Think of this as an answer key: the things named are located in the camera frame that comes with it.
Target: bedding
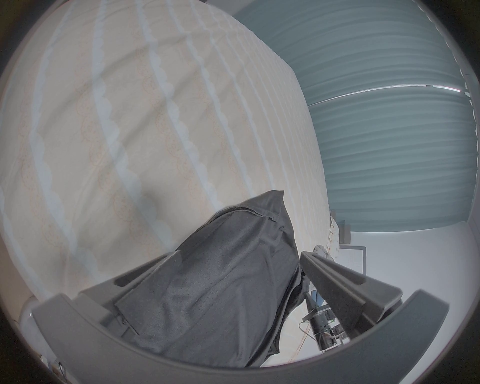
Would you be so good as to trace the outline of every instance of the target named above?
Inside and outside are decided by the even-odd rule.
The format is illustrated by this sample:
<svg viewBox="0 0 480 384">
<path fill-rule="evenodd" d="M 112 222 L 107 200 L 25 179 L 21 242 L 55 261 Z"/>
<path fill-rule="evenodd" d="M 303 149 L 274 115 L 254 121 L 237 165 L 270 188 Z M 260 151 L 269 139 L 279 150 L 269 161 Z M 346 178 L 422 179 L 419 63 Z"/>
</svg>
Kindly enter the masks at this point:
<svg viewBox="0 0 480 384">
<path fill-rule="evenodd" d="M 3 90 L 0 234 L 40 301 L 174 250 L 273 189 L 298 251 L 326 246 L 324 171 L 295 74 L 200 1 L 70 0 Z"/>
</svg>

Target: bed sheet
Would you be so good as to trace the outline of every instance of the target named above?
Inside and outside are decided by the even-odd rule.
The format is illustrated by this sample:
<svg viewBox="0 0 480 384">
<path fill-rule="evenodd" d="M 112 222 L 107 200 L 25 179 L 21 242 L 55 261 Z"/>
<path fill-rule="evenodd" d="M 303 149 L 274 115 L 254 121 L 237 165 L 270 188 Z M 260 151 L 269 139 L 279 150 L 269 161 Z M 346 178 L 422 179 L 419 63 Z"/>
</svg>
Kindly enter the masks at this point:
<svg viewBox="0 0 480 384">
<path fill-rule="evenodd" d="M 197 0 L 70 0 L 0 107 L 0 234 L 42 301 L 175 249 L 284 190 L 299 252 L 326 245 L 324 171 L 291 68 Z"/>
</svg>

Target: mattress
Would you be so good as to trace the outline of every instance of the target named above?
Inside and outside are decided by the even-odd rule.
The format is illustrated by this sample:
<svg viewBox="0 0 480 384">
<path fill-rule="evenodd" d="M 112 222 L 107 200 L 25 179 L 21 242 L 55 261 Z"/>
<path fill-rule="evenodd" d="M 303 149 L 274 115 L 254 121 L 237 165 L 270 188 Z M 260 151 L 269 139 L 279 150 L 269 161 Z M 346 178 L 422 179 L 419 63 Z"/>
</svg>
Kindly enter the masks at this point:
<svg viewBox="0 0 480 384">
<path fill-rule="evenodd" d="M 0 234 L 40 301 L 174 250 L 283 190 L 299 252 L 326 245 L 324 170 L 291 68 L 198 0 L 70 0 L 0 107 Z"/>
</svg>

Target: green curtain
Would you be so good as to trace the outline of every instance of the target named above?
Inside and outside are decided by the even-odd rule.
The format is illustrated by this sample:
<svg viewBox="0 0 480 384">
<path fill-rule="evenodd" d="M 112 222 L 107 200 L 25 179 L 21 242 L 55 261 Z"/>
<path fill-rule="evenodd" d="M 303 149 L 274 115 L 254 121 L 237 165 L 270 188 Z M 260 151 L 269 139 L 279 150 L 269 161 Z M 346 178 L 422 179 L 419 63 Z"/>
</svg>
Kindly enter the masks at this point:
<svg viewBox="0 0 480 384">
<path fill-rule="evenodd" d="M 235 17 L 297 75 L 338 221 L 383 232 L 468 218 L 473 108 L 450 48 L 416 3 L 256 0 Z"/>
</svg>

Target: teal curtain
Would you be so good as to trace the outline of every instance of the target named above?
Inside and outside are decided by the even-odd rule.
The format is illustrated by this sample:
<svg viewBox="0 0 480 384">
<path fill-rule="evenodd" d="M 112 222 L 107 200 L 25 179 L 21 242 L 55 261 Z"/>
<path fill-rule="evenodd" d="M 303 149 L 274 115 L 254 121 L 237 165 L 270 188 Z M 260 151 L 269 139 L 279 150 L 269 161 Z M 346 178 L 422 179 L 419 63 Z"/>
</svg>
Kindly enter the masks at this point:
<svg viewBox="0 0 480 384">
<path fill-rule="evenodd" d="M 235 17 L 297 75 L 338 221 L 376 232 L 468 218 L 473 108 L 450 48 L 416 3 L 256 0 Z"/>
</svg>

